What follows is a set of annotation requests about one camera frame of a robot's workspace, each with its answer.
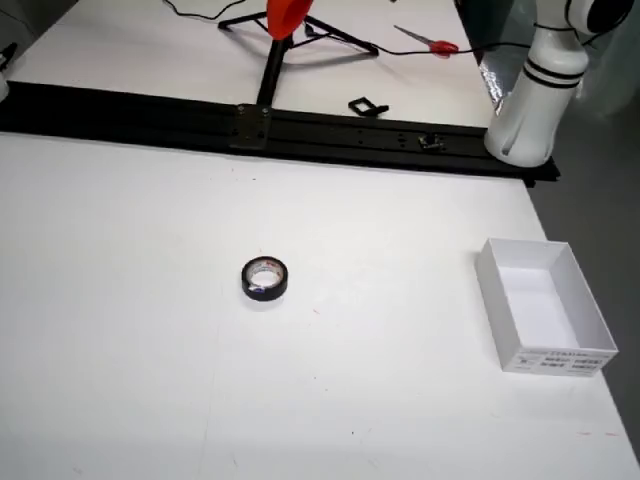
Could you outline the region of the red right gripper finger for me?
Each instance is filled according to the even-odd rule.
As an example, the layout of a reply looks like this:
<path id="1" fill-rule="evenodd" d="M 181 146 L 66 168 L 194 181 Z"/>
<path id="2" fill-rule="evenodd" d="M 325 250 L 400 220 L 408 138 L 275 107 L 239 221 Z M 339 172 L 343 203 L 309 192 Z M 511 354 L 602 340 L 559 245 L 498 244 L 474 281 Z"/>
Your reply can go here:
<path id="1" fill-rule="evenodd" d="M 292 34 L 305 20 L 312 0 L 291 0 L 287 8 L 287 30 Z"/>

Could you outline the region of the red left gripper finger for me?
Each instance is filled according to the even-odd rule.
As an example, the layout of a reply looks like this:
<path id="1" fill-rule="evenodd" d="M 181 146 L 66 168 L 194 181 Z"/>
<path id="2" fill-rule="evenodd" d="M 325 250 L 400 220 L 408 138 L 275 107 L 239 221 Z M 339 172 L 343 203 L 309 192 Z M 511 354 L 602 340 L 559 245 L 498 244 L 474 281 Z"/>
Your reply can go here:
<path id="1" fill-rule="evenodd" d="M 288 0 L 268 0 L 266 4 L 267 28 L 274 40 L 283 40 L 291 33 L 287 24 Z"/>

